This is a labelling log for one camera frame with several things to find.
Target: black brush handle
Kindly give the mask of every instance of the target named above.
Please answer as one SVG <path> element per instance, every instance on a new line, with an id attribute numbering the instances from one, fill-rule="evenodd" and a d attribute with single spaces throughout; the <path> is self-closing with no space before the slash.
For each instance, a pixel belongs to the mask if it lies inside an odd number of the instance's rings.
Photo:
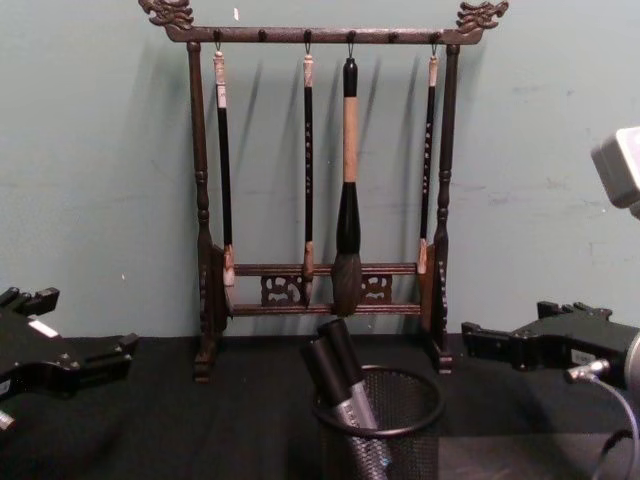
<path id="1" fill-rule="evenodd" d="M 304 57 L 305 242 L 313 240 L 313 58 Z"/>
<path id="2" fill-rule="evenodd" d="M 343 180 L 336 233 L 339 254 L 360 253 L 360 214 L 356 179 L 358 176 L 358 66 L 347 58 L 342 69 L 344 86 Z"/>
<path id="3" fill-rule="evenodd" d="M 429 60 L 429 93 L 427 98 L 427 124 L 424 135 L 424 167 L 422 170 L 422 212 L 420 217 L 420 238 L 427 238 L 429 216 L 429 183 L 431 181 L 431 151 L 433 147 L 433 117 L 435 112 L 436 79 L 438 58 Z"/>
<path id="4" fill-rule="evenodd" d="M 318 393 L 330 407 L 335 407 L 351 398 L 349 386 L 335 358 L 329 339 L 312 340 L 300 349 L 300 353 Z"/>
<path id="5" fill-rule="evenodd" d="M 222 183 L 222 224 L 224 244 L 233 243 L 231 227 L 231 180 L 229 173 L 229 132 L 227 124 L 227 85 L 224 56 L 217 51 L 214 59 L 216 73 L 216 101 L 218 105 L 218 139 L 220 142 L 220 177 Z"/>
<path id="6" fill-rule="evenodd" d="M 358 361 L 356 349 L 344 319 L 338 318 L 321 325 L 318 327 L 318 335 L 329 339 L 347 384 L 351 387 L 362 382 L 364 380 L 362 365 Z"/>

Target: hanging hook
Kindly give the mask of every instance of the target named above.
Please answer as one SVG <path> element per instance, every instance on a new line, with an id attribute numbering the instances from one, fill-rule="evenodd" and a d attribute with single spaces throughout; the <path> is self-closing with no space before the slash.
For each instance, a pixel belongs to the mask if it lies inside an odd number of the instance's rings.
<path id="1" fill-rule="evenodd" d="M 216 50 L 220 50 L 220 46 L 221 46 L 221 41 L 220 41 L 220 37 L 222 37 L 222 32 L 220 31 L 219 28 L 216 28 L 213 31 L 213 42 L 216 46 Z"/>
<path id="2" fill-rule="evenodd" d="M 349 58 L 353 57 L 353 41 L 356 38 L 356 31 L 351 30 L 347 35 L 347 48 L 349 49 Z"/>
<path id="3" fill-rule="evenodd" d="M 311 30 L 305 30 L 304 32 L 304 49 L 309 55 L 309 52 L 311 52 Z"/>

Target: robotic claw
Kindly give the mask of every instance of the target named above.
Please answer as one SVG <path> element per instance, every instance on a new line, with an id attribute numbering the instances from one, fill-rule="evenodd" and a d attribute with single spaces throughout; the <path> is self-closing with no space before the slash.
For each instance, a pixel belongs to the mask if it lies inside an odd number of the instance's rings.
<path id="1" fill-rule="evenodd" d="M 34 392 L 69 397 L 78 390 L 127 376 L 138 337 L 129 334 L 90 355 L 80 355 L 55 330 L 35 318 L 56 308 L 60 292 L 0 294 L 0 402 Z M 14 419 L 0 411 L 0 430 Z"/>
<path id="2" fill-rule="evenodd" d="M 566 369 L 567 381 L 594 375 L 640 399 L 640 329 L 611 322 L 612 311 L 584 303 L 538 302 L 538 320 L 512 332 L 463 323 L 470 356 L 510 363 L 517 370 Z"/>

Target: marker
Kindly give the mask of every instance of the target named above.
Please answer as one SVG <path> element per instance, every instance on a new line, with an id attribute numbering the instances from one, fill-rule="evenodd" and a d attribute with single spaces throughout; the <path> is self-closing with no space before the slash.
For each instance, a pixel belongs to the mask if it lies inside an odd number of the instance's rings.
<path id="1" fill-rule="evenodd" d="M 334 355 L 342 368 L 343 375 L 351 391 L 351 398 L 356 409 L 356 415 L 360 420 L 360 426 L 377 430 L 378 422 L 369 403 L 369 397 L 365 389 L 364 373 L 356 356 L 356 349 L 351 335 L 349 335 L 347 324 L 342 318 L 338 318 L 321 325 L 318 328 L 318 334 L 321 338 L 329 340 Z M 391 452 L 389 452 L 386 443 L 382 440 L 374 440 L 374 442 L 378 448 L 382 466 L 388 466 L 391 463 Z"/>
<path id="2" fill-rule="evenodd" d="M 322 400 L 329 405 L 333 415 L 345 425 L 360 428 L 360 421 L 349 392 L 349 386 L 336 361 L 331 344 L 326 338 L 311 341 L 300 351 Z M 367 480 L 387 480 L 383 469 L 372 463 L 375 445 L 364 438 L 348 437 L 349 444 L 362 475 Z"/>
<path id="3" fill-rule="evenodd" d="M 11 425 L 13 425 L 13 418 L 0 410 L 0 430 L 8 430 Z"/>

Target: wooden post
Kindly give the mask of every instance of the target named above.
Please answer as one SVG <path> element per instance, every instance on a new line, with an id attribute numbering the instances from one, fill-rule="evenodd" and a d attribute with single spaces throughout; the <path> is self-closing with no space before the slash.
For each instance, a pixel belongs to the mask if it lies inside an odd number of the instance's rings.
<path id="1" fill-rule="evenodd" d="M 210 254 L 213 242 L 209 230 L 209 194 L 207 192 L 207 141 L 204 124 L 204 103 L 202 99 L 202 74 L 200 70 L 200 44 L 187 43 L 189 52 L 189 87 L 191 90 L 191 130 L 193 136 L 193 166 L 196 178 L 196 203 L 198 207 L 198 281 L 200 290 L 200 331 L 202 340 L 196 365 L 210 364 L 214 349 L 211 282 L 213 272 Z"/>
<path id="2" fill-rule="evenodd" d="M 442 354 L 447 350 L 447 259 L 449 255 L 449 185 L 453 163 L 453 134 L 456 117 L 456 88 L 458 83 L 459 45 L 447 45 L 447 70 L 444 85 L 444 106 L 442 112 L 442 134 L 440 138 L 440 172 L 438 190 L 438 225 L 433 238 L 435 245 L 433 328 L 432 335 Z"/>

